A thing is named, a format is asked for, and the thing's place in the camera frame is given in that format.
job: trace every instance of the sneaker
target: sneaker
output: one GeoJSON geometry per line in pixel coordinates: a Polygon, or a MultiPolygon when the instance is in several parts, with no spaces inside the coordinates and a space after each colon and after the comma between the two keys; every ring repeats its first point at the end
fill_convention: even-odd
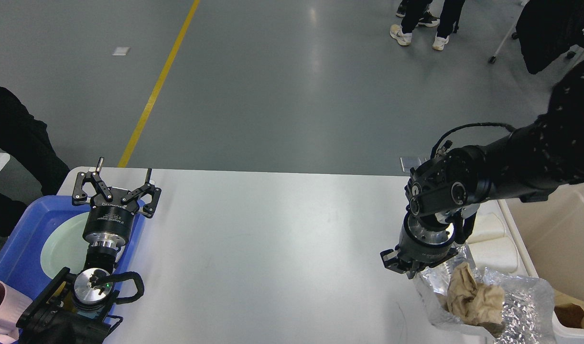
{"type": "Polygon", "coordinates": [[[449,36],[447,36],[447,38],[436,36],[434,38],[434,43],[432,43],[432,48],[440,52],[445,48],[445,44],[447,43],[449,43],[449,36]]]}
{"type": "Polygon", "coordinates": [[[427,28],[432,28],[433,26],[437,26],[441,22],[441,20],[430,13],[430,11],[426,11],[423,16],[419,19],[417,25],[423,25],[427,28]]]}
{"type": "Polygon", "coordinates": [[[406,4],[407,4],[407,1],[406,0],[402,0],[402,2],[399,5],[399,9],[396,10],[396,17],[405,18],[405,15],[406,15],[406,4]]]}
{"type": "Polygon", "coordinates": [[[403,28],[399,25],[390,26],[390,36],[399,42],[400,45],[410,45],[413,33],[403,33],[403,28]]]}

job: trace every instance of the white sneaker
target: white sneaker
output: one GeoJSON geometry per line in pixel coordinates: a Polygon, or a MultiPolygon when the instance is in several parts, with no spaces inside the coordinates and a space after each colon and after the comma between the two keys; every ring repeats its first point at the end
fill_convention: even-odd
{"type": "Polygon", "coordinates": [[[449,36],[447,38],[436,36],[434,37],[434,43],[432,43],[432,48],[438,50],[439,52],[445,48],[445,44],[449,43],[449,36]]]}
{"type": "Polygon", "coordinates": [[[403,33],[403,28],[394,24],[390,26],[390,36],[399,42],[400,45],[407,46],[411,43],[411,37],[413,36],[413,33],[403,33]]]}

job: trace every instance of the person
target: person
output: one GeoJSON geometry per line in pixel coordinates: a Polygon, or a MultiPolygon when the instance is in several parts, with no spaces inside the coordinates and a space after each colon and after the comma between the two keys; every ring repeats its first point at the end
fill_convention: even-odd
{"type": "MultiPolygon", "coordinates": [[[[69,173],[52,148],[46,128],[12,92],[0,86],[0,148],[39,181],[44,196],[56,194],[69,173]]],[[[0,194],[0,237],[10,235],[25,209],[23,202],[0,194]]]]}
{"type": "MultiPolygon", "coordinates": [[[[433,49],[442,51],[445,48],[445,44],[449,43],[449,35],[454,31],[454,23],[460,18],[464,1],[445,0],[440,23],[432,44],[433,49]]],[[[423,11],[430,5],[432,0],[407,0],[407,2],[404,9],[405,16],[401,24],[390,26],[390,36],[402,46],[410,45],[413,29],[420,23],[424,16],[423,11]]]]}
{"type": "MultiPolygon", "coordinates": [[[[430,13],[429,11],[430,3],[428,3],[425,9],[423,9],[422,16],[419,18],[419,21],[417,22],[418,26],[421,25],[426,26],[427,28],[432,28],[439,24],[440,19],[438,17],[433,16],[432,13],[430,13]]],[[[402,0],[400,2],[399,8],[396,10],[396,17],[405,18],[406,7],[408,4],[409,0],[402,0]]]]}

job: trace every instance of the gray floor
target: gray floor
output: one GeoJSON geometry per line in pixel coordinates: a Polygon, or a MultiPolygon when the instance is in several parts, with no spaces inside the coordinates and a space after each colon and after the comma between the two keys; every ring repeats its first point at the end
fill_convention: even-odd
{"type": "MultiPolygon", "coordinates": [[[[442,0],[435,0],[438,15],[442,0]]],[[[72,168],[115,166],[191,0],[0,2],[0,85],[49,125],[72,168]],[[111,56],[130,46],[126,57],[111,56]]],[[[447,129],[529,124],[570,61],[526,72],[519,43],[487,59],[521,11],[467,0],[443,52],[434,28],[390,38],[398,0],[202,0],[130,167],[397,174],[447,129]]],[[[501,129],[453,135],[484,144],[501,129]]],[[[16,161],[0,192],[30,202],[39,185],[16,161]]]]}

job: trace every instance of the white foam block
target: white foam block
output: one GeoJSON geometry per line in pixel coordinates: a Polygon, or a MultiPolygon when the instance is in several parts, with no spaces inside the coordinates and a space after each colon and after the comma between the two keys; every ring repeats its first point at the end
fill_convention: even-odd
{"type": "Polygon", "coordinates": [[[506,235],[504,224],[496,214],[477,215],[473,235],[468,238],[466,243],[474,244],[480,241],[504,237],[504,235],[506,235]]]}
{"type": "Polygon", "coordinates": [[[517,270],[517,248],[510,237],[500,237],[470,244],[478,268],[491,268],[509,274],[517,270]]]}

